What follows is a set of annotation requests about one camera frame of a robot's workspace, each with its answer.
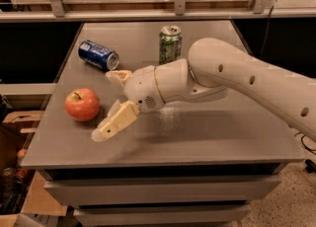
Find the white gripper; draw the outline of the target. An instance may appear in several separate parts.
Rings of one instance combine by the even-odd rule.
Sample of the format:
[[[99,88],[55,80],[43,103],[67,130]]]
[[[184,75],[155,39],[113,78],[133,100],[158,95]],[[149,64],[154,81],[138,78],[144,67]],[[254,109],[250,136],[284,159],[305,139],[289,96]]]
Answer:
[[[92,132],[92,139],[96,142],[106,141],[130,126],[137,120],[140,111],[149,113],[165,106],[157,87],[154,66],[137,69],[133,73],[113,70],[107,72],[106,77],[111,83],[124,86],[124,94],[129,101],[115,101],[107,117]]]

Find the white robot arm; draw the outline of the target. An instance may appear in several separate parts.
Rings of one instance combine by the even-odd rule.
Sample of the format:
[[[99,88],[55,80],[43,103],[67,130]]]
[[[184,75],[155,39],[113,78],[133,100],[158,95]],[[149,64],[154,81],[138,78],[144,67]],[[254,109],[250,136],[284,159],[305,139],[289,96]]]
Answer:
[[[273,66],[217,38],[197,40],[187,58],[133,72],[110,71],[106,77],[123,88],[126,101],[116,101],[92,132],[97,142],[115,136],[141,113],[176,101],[218,100],[228,88],[316,140],[316,80]]]

